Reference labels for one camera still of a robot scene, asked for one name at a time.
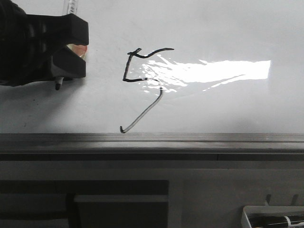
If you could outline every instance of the white plastic holder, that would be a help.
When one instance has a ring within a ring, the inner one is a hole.
[[[303,215],[302,206],[245,206],[243,208],[241,224],[242,228],[252,228],[249,218],[260,216],[291,216]]]

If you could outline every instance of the white surface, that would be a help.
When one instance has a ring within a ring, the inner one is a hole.
[[[61,0],[15,0],[61,15]],[[90,25],[87,78],[0,88],[0,133],[117,133],[159,90],[130,132],[304,133],[303,0],[80,0]]]

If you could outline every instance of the black marker holder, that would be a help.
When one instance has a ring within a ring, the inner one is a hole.
[[[88,45],[88,23],[74,14],[28,15],[0,0],[0,85],[22,86],[86,76],[86,62],[67,45]]]

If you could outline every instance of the black marker drawing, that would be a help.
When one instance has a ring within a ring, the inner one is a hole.
[[[140,82],[140,81],[147,81],[147,80],[154,80],[154,81],[157,81],[159,86],[160,86],[160,94],[159,96],[157,97],[157,99],[151,104],[149,105],[149,107],[147,107],[134,121],[133,123],[131,123],[127,128],[123,129],[122,126],[120,126],[120,132],[121,133],[127,133],[130,129],[132,129],[138,121],[140,121],[140,119],[142,119],[154,106],[156,106],[156,104],[161,100],[162,96],[163,96],[163,88],[161,86],[161,83],[159,80],[157,79],[153,79],[153,78],[147,78],[147,77],[142,77],[142,78],[138,78],[138,79],[128,79],[127,78],[127,74],[128,74],[128,71],[129,71],[129,66],[130,66],[130,63],[131,63],[131,60],[133,58],[133,56],[136,56],[138,58],[149,58],[153,55],[155,55],[156,53],[158,52],[161,52],[161,51],[172,51],[174,50],[173,48],[162,48],[162,49],[159,49],[159,50],[156,50],[146,56],[141,56],[138,54],[138,52],[140,52],[142,49],[141,48],[138,48],[136,49],[134,52],[129,52],[128,55],[129,55],[129,59],[128,59],[128,62],[127,62],[127,65],[125,67],[125,71],[124,71],[124,75],[123,75],[123,81],[124,82]]]

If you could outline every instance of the clear plastic tube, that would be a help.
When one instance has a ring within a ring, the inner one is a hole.
[[[66,14],[77,14],[78,0],[64,0],[62,15]]]

